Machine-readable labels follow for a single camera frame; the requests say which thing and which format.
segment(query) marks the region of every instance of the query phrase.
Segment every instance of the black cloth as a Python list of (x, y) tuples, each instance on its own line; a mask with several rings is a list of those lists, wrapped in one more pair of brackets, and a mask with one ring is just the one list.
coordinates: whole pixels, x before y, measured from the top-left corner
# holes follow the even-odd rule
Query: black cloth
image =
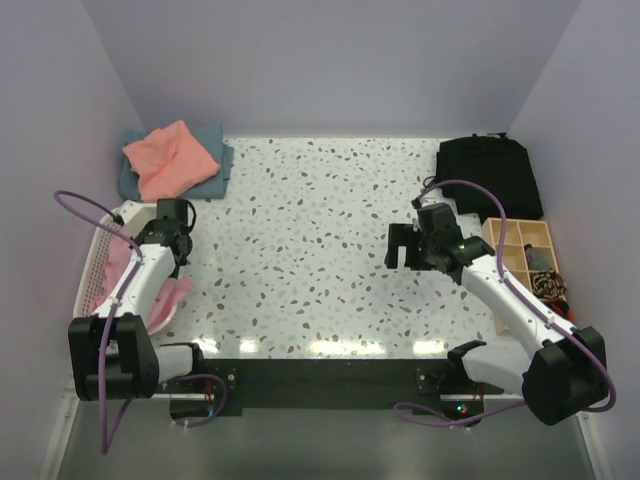
[[(464, 137), (440, 144), (436, 182), (468, 180), (491, 191), (508, 217), (538, 220), (542, 204), (527, 150), (506, 137)], [(499, 217), (498, 209), (484, 194), (469, 187), (444, 187), (442, 194), (455, 200), (458, 213), (477, 213), (482, 221)]]

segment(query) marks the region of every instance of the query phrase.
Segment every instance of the gray cloth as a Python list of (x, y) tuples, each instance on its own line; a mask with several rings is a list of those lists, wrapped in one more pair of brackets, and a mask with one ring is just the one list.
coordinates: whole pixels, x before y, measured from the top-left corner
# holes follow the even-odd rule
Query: gray cloth
[[(210, 125), (208, 127), (190, 130), (196, 140), (211, 154), (216, 162), (220, 164), (220, 170), (213, 177), (198, 185), (194, 185), (189, 190), (180, 195), (180, 198), (206, 199), (224, 198), (227, 193), (227, 186), (231, 178), (231, 166), (233, 164), (233, 147), (222, 143), (222, 127), (220, 125)], [(124, 136), (124, 145), (142, 140), (146, 135), (142, 132), (129, 130)], [(131, 171), (131, 163), (124, 153), (122, 154), (122, 174), (120, 175), (120, 196), (125, 200), (141, 202), (140, 191), (138, 190), (139, 176)]]

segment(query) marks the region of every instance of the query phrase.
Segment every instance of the gray floor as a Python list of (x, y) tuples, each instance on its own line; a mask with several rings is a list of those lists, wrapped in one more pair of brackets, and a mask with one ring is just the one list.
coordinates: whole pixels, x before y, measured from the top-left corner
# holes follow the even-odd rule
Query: gray floor
[(132, 405), (107, 457), (99, 452), (98, 405), (81, 403), (59, 478), (594, 477), (577, 420), (547, 427), (526, 409), (487, 419), (471, 434), (409, 424), (386, 411), (309, 410), (249, 410), (184, 434), (171, 426), (168, 402), (150, 400)]

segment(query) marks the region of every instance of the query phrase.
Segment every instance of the back wall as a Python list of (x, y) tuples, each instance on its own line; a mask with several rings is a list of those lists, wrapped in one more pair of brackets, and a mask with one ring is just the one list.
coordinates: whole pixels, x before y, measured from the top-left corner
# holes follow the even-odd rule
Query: back wall
[(83, 0), (148, 128), (504, 131), (579, 0)]

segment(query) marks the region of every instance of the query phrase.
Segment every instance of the cable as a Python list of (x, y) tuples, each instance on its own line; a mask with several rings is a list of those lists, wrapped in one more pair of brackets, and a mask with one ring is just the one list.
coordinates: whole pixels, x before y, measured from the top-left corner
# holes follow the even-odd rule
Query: cable
[(120, 425), (120, 420), (122, 420), (122, 417), (124, 416), (124, 413), (126, 412), (127, 408), (129, 407), (129, 404), (131, 403), (131, 400), (127, 400), (126, 402), (124, 402), (124, 404), (122, 405), (122, 407), (120, 408), (120, 411), (118, 412), (118, 415), (116, 416), (116, 421), (113, 423), (113, 427), (111, 428), (111, 430), (108, 430), (108, 419), (107, 419), (107, 380), (106, 380), (106, 358), (107, 358), (107, 346), (109, 343), (109, 332), (111, 331), (111, 324), (113, 323), (113, 318), (116, 314), (116, 310), (118, 309), (118, 303), (120, 303), (120, 300), (122, 299), (124, 292), (126, 292), (127, 287), (129, 286), (129, 284), (131, 283), (131, 280), (133, 280), (133, 278), (135, 277), (136, 273), (138, 272), (138, 270), (140, 269), (140, 265), (142, 263), (142, 259), (143, 259), (143, 255), (142, 255), (142, 250), (140, 249), (140, 247), (138, 246), (138, 244), (136, 244), (135, 241), (133, 241), (133, 239), (127, 237), (126, 235), (124, 235), (123, 233), (119, 232), (118, 230), (111, 228), (107, 225), (103, 225), (102, 223), (100, 223), (97, 220), (94, 220), (93, 218), (85, 215), (84, 213), (80, 212), (79, 210), (75, 209), (74, 207), (72, 207), (71, 205), (69, 205), (68, 203), (66, 203), (62, 197), (63, 196), (69, 196), (69, 197), (74, 197), (77, 198), (79, 200), (83, 200), (87, 203), (90, 203), (91, 205), (94, 205), (96, 207), (98, 207), (99, 209), (109, 213), (109, 215), (111, 215), (112, 218), (114, 218), (115, 221), (115, 214), (113, 212), (111, 212), (107, 207), (100, 205), (98, 202), (96, 202), (95, 200), (92, 200), (88, 197), (85, 197), (84, 195), (80, 195), (78, 193), (73, 193), (73, 192), (68, 192), (66, 190), (58, 190), (53, 194), (53, 198), (56, 199), (56, 201), (62, 205), (62, 207), (64, 207), (67, 211), (71, 212), (73, 215), (75, 215), (76, 217), (84, 220), (85, 222), (90, 223), (91, 225), (100, 228), (104, 231), (106, 231), (107, 233), (110, 233), (112, 235), (115, 235), (116, 237), (124, 240), (125, 242), (127, 242), (129, 245), (131, 245), (131, 248), (133, 248), (133, 250), (136, 252), (136, 254), (138, 255), (138, 261), (136, 262), (136, 264), (133, 266), (133, 268), (131, 269), (131, 271), (129, 272), (129, 275), (127, 275), (127, 277), (124, 279), (124, 281), (122, 282), (121, 287), (118, 289), (118, 291), (115, 294), (115, 301), (112, 303), (111, 308), (109, 309), (109, 313), (107, 315), (107, 320), (104, 324), (104, 329), (102, 331), (102, 337), (100, 338), (100, 351), (98, 354), (98, 401), (100, 403), (100, 438), (102, 439), (101, 442), (101, 451), (103, 455), (106, 455), (107, 452), (109, 451), (109, 448), (111, 447), (111, 442), (113, 441), (113, 437), (116, 433), (116, 430), (118, 429), (118, 425)]
[(220, 405), (218, 405), (218, 408), (211, 414), (209, 415), (207, 418), (203, 419), (203, 420), (199, 420), (195, 423), (179, 423), (179, 425), (181, 425), (184, 428), (196, 428), (196, 427), (201, 427), (203, 425), (206, 425), (207, 423), (213, 421), (214, 418), (216, 418), (218, 415), (220, 415), (220, 412), (222, 412), (222, 410), (224, 410), (224, 406), (227, 403), (227, 385), (224, 383), (224, 381), (216, 376), (216, 375), (209, 375), (209, 374), (199, 374), (199, 375), (187, 375), (186, 377), (176, 377), (176, 378), (172, 378), (171, 380), (169, 380), (169, 382), (190, 382), (193, 380), (213, 380), (214, 382), (217, 382), (221, 387), (222, 387), (222, 400), (220, 401)]
[[(435, 183), (435, 184), (429, 184), (427, 187), (425, 187), (422, 192), (420, 193), (420, 195), (418, 195), (418, 197), (415, 199), (416, 202), (420, 202), (422, 200), (422, 198), (424, 198), (425, 195), (427, 195), (429, 192), (437, 189), (437, 188), (442, 188), (445, 187), (447, 185), (464, 185), (467, 187), (471, 187), (475, 190), (478, 190), (479, 192), (485, 194), (487, 197), (489, 197), (491, 199), (491, 201), (495, 204), (495, 206), (498, 208), (498, 212), (500, 212), (500, 218), (502, 220), (502, 225), (501, 225), (501, 229), (500, 229), (500, 240), (498, 241), (498, 248), (497, 248), (497, 252), (496, 252), (496, 261), (498, 264), (498, 274), (500, 275), (500, 278), (504, 281), (505, 285), (507, 285), (507, 287), (509, 288), (509, 290), (511, 290), (511, 292), (516, 296), (516, 298), (518, 298), (522, 304), (524, 306), (526, 306), (533, 314), (535, 314), (538, 318), (540, 318), (540, 320), (542, 320), (545, 324), (549, 324), (549, 320), (547, 318), (547, 315), (542, 312), (540, 309), (537, 308), (537, 306), (535, 304), (533, 304), (532, 302), (529, 301), (528, 298), (526, 298), (519, 290), (518, 288), (511, 282), (509, 277), (505, 277), (504, 274), (504, 265), (502, 263), (502, 256), (503, 256), (503, 251), (504, 251), (504, 242), (505, 242), (505, 236), (507, 234), (507, 215), (506, 212), (504, 211), (504, 207), (502, 206), (502, 204), (500, 203), (500, 200), (498, 200), (498, 198), (491, 193), (489, 190), (487, 190), (486, 188), (482, 187), (481, 185), (478, 185), (476, 183), (473, 182), (469, 182), (467, 180), (445, 180), (439, 183)], [(609, 401), (607, 402), (606, 405), (603, 405), (601, 407), (591, 407), (591, 408), (587, 408), (585, 409), (585, 411), (587, 412), (606, 412), (608, 410), (610, 410), (611, 408), (613, 408), (613, 406), (616, 403), (617, 400), (617, 392), (616, 392), (616, 387), (613, 383), (613, 378), (611, 378), (611, 375), (609, 374), (609, 372), (607, 372), (606, 367), (602, 364), (602, 362), (600, 362), (600, 360), (593, 354), (593, 352), (591, 352), (586, 346), (584, 346), (582, 343), (580, 343), (580, 341), (578, 339), (576, 339), (571, 333), (566, 332), (564, 329), (560, 328), (558, 325), (556, 325), (555, 323), (551, 323), (550, 328), (552, 328), (553, 330), (555, 330), (556, 332), (558, 332), (559, 334), (561, 334), (563, 337), (565, 337), (567, 340), (569, 340), (576, 348), (578, 348), (582, 353), (584, 353), (586, 355), (586, 357), (595, 365), (596, 369), (599, 371), (599, 373), (602, 375), (602, 377), (604, 378), (605, 382), (607, 383), (607, 386), (609, 387)], [(515, 407), (519, 407), (525, 405), (525, 402), (516, 402), (515, 404), (510, 405), (510, 408), (515, 408)], [(446, 426), (466, 426), (469, 425), (470, 423), (475, 423), (478, 420), (481, 420), (482, 418), (485, 418), (487, 416), (493, 415), (495, 413), (500, 413), (500, 412), (504, 412), (506, 410), (509, 410), (510, 408), (499, 408), (497, 410), (494, 410), (492, 412), (485, 412), (482, 413), (480, 415), (475, 415), (473, 417), (469, 417), (467, 419), (463, 419), (463, 420), (456, 420), (456, 421), (447, 421), (446, 423), (433, 423), (433, 422), (426, 422), (426, 421), (419, 421), (416, 419), (412, 419), (411, 417), (408, 417), (404, 414), (401, 414), (398, 410), (400, 408), (418, 408), (424, 411), (427, 411), (429, 413), (434, 413), (435, 411), (428, 408), (428, 407), (424, 407), (421, 405), (416, 405), (416, 404), (412, 404), (412, 403), (398, 403), (394, 406), (394, 411), (395, 413), (408, 421), (412, 421), (413, 423), (420, 423), (421, 425), (429, 425), (429, 426), (437, 426), (437, 427), (446, 427)], [(443, 418), (444, 420), (448, 420), (444, 415), (440, 414), (439, 412), (436, 412), (436, 414), (440, 417)]]

